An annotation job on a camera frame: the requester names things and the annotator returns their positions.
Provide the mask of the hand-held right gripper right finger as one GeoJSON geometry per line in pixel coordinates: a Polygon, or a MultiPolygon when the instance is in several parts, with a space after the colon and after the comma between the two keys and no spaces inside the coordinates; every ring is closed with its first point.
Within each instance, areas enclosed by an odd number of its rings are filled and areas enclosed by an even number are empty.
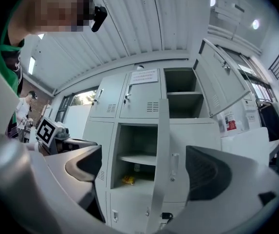
{"type": "Polygon", "coordinates": [[[255,234],[279,206],[279,175],[257,161],[187,146],[189,192],[163,234],[255,234]]]}

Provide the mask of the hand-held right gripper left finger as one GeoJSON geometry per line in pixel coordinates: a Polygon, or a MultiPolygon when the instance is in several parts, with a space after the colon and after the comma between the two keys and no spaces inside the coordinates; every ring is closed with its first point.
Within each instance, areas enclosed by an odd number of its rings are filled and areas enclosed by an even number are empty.
{"type": "Polygon", "coordinates": [[[32,152],[32,165],[40,179],[53,178],[71,200],[105,222],[95,184],[102,166],[102,146],[88,146],[52,156],[32,152]]]}

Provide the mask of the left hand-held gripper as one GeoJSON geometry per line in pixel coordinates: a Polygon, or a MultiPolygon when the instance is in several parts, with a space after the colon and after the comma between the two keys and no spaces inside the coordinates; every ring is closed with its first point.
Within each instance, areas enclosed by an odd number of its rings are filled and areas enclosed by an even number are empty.
{"type": "Polygon", "coordinates": [[[36,138],[50,155],[58,154],[60,151],[57,149],[57,144],[66,139],[68,151],[97,145],[96,142],[69,137],[69,129],[63,123],[55,122],[48,117],[42,118],[36,131],[36,138]]]}

